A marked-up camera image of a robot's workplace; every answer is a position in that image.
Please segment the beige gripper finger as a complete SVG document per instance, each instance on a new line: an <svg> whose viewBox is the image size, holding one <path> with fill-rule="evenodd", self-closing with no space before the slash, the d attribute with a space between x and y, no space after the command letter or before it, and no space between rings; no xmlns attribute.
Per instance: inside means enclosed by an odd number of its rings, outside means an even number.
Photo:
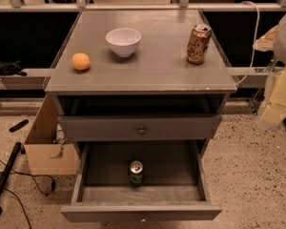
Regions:
<svg viewBox="0 0 286 229"><path fill-rule="evenodd" d="M286 69L270 73L266 79L264 100L258 109L258 126L276 127L286 118Z"/></svg>

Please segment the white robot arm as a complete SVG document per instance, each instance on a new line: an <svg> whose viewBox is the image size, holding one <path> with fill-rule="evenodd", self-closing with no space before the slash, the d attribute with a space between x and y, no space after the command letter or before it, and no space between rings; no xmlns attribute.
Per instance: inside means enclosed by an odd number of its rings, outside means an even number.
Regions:
<svg viewBox="0 0 286 229"><path fill-rule="evenodd" d="M258 125L273 128L286 118L286 14L279 23L253 44L255 50L273 51L274 58L285 64L279 73L271 73L265 85L265 100L259 110Z"/></svg>

